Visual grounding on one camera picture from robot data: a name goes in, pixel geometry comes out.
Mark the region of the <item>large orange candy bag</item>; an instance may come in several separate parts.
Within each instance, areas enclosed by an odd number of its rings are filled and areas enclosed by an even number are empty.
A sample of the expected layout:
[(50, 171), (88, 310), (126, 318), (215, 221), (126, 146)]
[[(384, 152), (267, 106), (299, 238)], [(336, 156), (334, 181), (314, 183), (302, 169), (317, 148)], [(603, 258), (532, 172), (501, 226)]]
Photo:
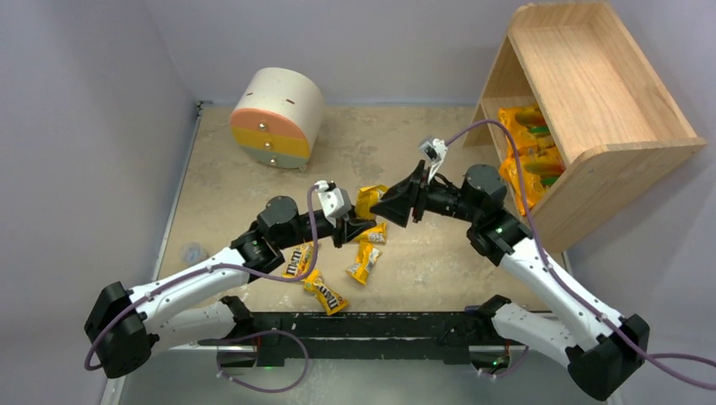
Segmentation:
[(516, 143), (518, 154), (531, 159), (547, 159), (562, 163), (561, 154), (551, 135), (539, 106), (501, 107), (498, 120), (507, 128)]
[(561, 159), (553, 154), (528, 154), (502, 161), (498, 173), (512, 188), (521, 216), (532, 210), (565, 171)]

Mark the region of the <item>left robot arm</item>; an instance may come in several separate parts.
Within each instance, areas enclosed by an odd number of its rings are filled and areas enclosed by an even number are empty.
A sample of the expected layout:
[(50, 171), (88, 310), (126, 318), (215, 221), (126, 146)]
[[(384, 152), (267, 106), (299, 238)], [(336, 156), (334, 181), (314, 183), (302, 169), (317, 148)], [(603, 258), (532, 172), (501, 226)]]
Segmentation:
[(318, 199), (319, 208), (300, 213), (293, 198), (273, 197), (246, 232), (213, 256), (154, 282), (105, 286), (84, 323), (90, 342), (84, 368), (115, 379), (191, 341), (253, 338), (250, 312), (237, 297), (199, 303), (258, 278), (283, 283), (273, 271), (285, 262), (285, 249), (322, 238), (340, 248), (377, 224), (359, 218), (342, 189), (319, 192)]

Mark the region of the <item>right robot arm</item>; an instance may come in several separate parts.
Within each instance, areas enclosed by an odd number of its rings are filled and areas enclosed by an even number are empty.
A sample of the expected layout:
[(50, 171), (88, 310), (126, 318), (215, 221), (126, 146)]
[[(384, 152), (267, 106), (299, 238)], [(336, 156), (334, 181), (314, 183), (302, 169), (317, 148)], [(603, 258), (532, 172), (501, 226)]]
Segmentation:
[(371, 212), (401, 227), (420, 221), (424, 212), (468, 221), (466, 236), (477, 253), (526, 284), (555, 320), (498, 296), (481, 306), (481, 315), (500, 337), (553, 359), (585, 394), (607, 400), (643, 365), (637, 351), (648, 346), (648, 323), (598, 299), (538, 247), (533, 232), (504, 207), (507, 186), (496, 168), (472, 165), (462, 186), (431, 180), (428, 173), (419, 162)]

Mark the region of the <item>yellow candy pack horizontal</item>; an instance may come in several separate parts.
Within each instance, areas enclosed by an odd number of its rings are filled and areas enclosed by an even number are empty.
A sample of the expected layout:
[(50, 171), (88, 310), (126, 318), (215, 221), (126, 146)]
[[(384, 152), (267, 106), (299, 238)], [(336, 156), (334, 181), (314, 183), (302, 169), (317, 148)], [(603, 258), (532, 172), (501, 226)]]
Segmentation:
[(387, 224), (380, 223), (370, 229), (362, 231), (354, 238), (356, 242), (367, 242), (372, 244), (385, 244), (388, 240)]

